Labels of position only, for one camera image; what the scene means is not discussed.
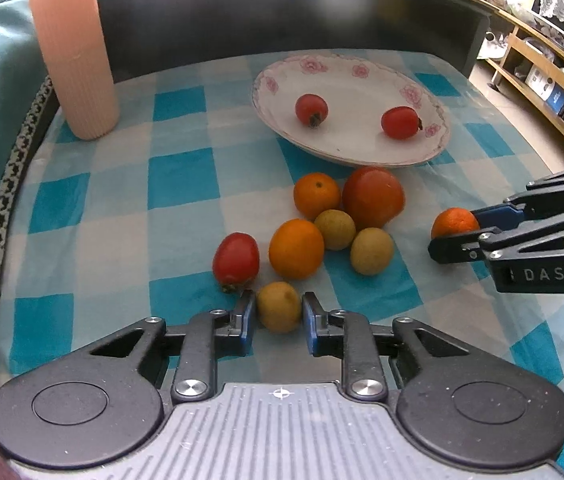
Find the yellow longan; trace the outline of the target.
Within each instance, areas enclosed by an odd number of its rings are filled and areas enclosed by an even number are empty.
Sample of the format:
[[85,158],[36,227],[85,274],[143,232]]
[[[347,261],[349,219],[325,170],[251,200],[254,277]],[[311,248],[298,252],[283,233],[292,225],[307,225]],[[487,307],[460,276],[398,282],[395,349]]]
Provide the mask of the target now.
[[256,295],[259,320],[267,330],[287,334],[301,321],[301,304],[296,289],[286,282],[273,282]]

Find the red tomato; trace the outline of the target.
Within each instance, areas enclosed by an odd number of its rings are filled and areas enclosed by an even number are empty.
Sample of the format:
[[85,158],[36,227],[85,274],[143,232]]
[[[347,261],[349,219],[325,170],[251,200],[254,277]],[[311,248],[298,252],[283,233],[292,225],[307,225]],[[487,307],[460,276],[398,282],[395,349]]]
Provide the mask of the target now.
[[329,106],[321,96],[306,93],[297,99],[295,114],[304,126],[317,128],[329,116]]
[[224,292],[249,285],[259,273],[259,247],[254,237],[235,232],[218,246],[212,259],[212,274]]
[[405,140],[415,136],[423,128],[422,121],[412,107],[397,106],[382,116],[381,126],[391,139]]

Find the white floral plate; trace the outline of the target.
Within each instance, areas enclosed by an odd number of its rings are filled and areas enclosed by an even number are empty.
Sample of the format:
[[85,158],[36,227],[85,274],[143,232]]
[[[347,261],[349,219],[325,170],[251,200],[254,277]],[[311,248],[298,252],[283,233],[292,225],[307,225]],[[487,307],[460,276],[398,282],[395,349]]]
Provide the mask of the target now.
[[[317,128],[295,112],[304,94],[322,98],[329,114]],[[451,139],[451,119],[437,96],[382,64],[339,54],[295,55],[266,67],[251,102],[260,119],[291,144],[348,166],[398,168],[428,162]],[[405,140],[387,136],[381,119],[398,106],[413,108],[422,128]]]

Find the brown longan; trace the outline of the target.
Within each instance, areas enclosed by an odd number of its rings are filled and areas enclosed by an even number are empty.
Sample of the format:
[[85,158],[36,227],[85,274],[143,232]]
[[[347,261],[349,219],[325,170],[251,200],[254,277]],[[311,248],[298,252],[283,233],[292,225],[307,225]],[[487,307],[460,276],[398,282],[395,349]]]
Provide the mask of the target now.
[[360,231],[350,247],[350,262],[353,270],[372,276],[383,272],[395,254],[393,239],[384,230],[367,228]]
[[350,246],[357,235],[355,222],[342,210],[329,209],[321,212],[314,220],[314,225],[319,229],[327,250],[339,252]]

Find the pink ribbed cylinder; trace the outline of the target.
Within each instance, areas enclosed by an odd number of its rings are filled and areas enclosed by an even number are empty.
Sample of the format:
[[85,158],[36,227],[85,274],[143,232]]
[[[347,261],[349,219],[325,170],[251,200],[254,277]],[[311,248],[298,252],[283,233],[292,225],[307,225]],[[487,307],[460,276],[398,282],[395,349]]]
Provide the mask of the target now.
[[39,47],[66,122],[81,140],[117,125],[120,110],[98,0],[29,0]]

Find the wooden shelf unit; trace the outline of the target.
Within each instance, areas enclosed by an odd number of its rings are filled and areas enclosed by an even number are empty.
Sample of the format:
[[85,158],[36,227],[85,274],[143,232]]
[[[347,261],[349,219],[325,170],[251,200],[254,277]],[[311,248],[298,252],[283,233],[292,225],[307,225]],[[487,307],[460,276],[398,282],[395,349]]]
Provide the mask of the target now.
[[534,13],[517,18],[498,10],[491,36],[503,52],[486,56],[494,69],[489,87],[498,91],[506,81],[564,137],[564,30]]

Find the blue white checkered cloth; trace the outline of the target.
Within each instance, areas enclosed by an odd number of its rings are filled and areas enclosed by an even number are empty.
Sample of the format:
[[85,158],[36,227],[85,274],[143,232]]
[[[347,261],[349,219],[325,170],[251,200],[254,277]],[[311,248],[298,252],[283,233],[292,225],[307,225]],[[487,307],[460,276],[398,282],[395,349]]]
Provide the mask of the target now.
[[[482,263],[439,266],[427,252],[440,211],[496,204],[551,167],[448,63],[388,51],[367,58],[438,96],[451,140],[430,162],[398,171],[407,206],[389,223],[396,253],[385,272],[367,278],[347,254],[328,252],[297,289],[374,323],[413,316],[564,390],[564,295],[501,295]],[[122,82],[118,126],[96,141],[54,117],[11,217],[0,386],[141,318],[173,325],[231,307],[211,273],[221,240],[244,232],[267,247],[297,217],[298,179],[347,179],[347,167],[299,150],[257,117],[251,85],[273,62],[239,56]]]

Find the large red orange fruit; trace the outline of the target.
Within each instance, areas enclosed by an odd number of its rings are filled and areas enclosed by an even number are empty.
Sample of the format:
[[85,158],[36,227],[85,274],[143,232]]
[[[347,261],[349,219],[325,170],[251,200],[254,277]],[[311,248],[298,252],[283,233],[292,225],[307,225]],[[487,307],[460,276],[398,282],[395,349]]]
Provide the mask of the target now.
[[405,207],[401,183],[383,168],[361,167],[350,174],[343,188],[344,211],[359,231],[382,228]]

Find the dark coffee table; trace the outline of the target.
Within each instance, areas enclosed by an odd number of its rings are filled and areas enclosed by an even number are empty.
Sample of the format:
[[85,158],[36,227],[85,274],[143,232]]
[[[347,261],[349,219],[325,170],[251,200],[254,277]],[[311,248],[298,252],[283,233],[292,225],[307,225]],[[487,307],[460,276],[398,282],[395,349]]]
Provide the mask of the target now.
[[494,10],[480,0],[98,0],[115,80],[284,51],[425,52],[463,75]]

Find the upper brown longan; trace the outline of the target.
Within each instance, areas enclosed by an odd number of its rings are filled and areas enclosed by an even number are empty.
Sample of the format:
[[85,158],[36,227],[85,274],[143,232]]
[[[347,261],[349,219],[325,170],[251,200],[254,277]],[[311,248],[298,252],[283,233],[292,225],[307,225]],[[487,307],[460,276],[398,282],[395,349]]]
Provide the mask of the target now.
[[339,252],[350,246],[357,235],[355,222],[342,210],[329,209],[321,212],[314,220],[314,225],[319,229],[327,250]]

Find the right brown longan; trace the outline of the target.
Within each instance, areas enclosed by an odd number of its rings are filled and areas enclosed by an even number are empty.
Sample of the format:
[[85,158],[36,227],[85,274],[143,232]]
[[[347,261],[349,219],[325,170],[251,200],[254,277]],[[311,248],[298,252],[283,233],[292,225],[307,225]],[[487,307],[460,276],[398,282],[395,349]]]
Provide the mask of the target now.
[[350,262],[353,270],[372,276],[383,272],[395,254],[393,239],[384,230],[367,228],[360,231],[350,247]]

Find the small orange back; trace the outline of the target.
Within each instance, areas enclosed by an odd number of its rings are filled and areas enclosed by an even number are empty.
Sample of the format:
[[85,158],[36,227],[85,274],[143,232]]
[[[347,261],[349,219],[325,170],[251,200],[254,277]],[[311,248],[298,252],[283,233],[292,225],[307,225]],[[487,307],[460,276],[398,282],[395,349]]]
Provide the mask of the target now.
[[340,188],[332,177],[314,172],[306,174],[295,183],[293,199],[296,209],[313,221],[322,212],[339,208]]

